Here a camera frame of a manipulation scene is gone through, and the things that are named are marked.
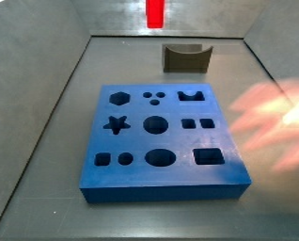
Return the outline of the blurred bare hand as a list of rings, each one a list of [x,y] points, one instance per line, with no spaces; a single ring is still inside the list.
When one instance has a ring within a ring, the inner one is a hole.
[[[299,78],[255,84],[230,108],[242,113],[230,130],[243,132],[258,129],[246,143],[246,149],[256,150],[291,141],[294,145],[272,169],[299,169]]]

